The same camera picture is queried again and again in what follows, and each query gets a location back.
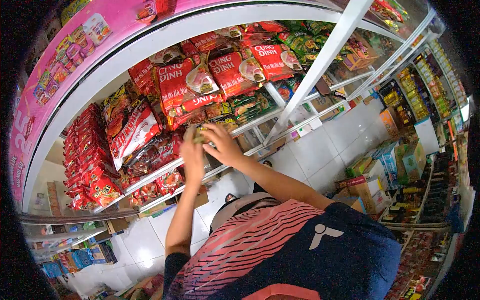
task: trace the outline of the hand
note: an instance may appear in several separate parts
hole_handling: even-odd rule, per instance
[[[204,124],[204,127],[209,130],[202,130],[200,134],[203,134],[216,146],[216,149],[214,149],[209,144],[204,144],[203,147],[205,151],[222,164],[237,168],[236,166],[241,163],[246,156],[240,151],[239,146],[232,139],[230,133],[221,125]]]
[[[180,156],[185,162],[185,176],[187,181],[202,183],[205,176],[204,151],[201,144],[193,142],[195,128],[190,127],[183,137],[183,144],[180,146]]]

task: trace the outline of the store aisle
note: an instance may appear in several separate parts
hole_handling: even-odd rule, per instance
[[[346,115],[326,122],[322,127],[291,142],[272,155],[274,169],[303,181],[320,193],[333,191],[334,182],[344,178],[345,166],[389,138],[379,114],[380,100],[369,105],[360,103]],[[191,253],[200,249],[208,238],[210,224],[225,196],[244,196],[253,189],[253,182],[238,171],[225,175],[208,192],[209,203],[196,209],[193,218]],[[101,282],[121,290],[138,279],[162,273],[165,266],[165,237],[175,210],[157,218],[142,218],[131,224],[127,232],[112,239],[118,259],[115,265],[95,264],[69,276],[69,285],[79,294]]]

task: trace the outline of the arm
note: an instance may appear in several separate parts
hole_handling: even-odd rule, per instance
[[[185,133],[180,155],[185,162],[185,190],[168,228],[165,255],[169,256],[176,252],[190,257],[194,202],[205,175],[203,149],[200,144],[193,143],[191,129]]]
[[[275,199],[285,202],[295,199],[318,209],[326,209],[334,201],[320,195],[308,185],[266,167],[251,157],[245,156],[230,134],[221,126],[205,124],[210,129],[201,131],[213,141],[216,149],[204,144],[204,149],[221,163],[234,167],[258,183]]]

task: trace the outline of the logo on shirt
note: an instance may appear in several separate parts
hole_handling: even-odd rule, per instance
[[[309,250],[316,249],[318,245],[320,245],[322,236],[324,236],[325,234],[334,238],[338,238],[343,235],[343,231],[326,227],[323,224],[318,224],[317,226],[315,226],[315,236],[313,237],[312,244],[310,245]]]

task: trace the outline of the pink banner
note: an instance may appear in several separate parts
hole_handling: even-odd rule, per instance
[[[157,0],[158,18],[166,18],[218,0]],[[95,0],[75,14],[53,38],[35,66],[14,109],[10,132],[12,192],[23,198],[26,171],[40,135],[69,88],[125,39],[149,26],[137,20],[144,0]]]

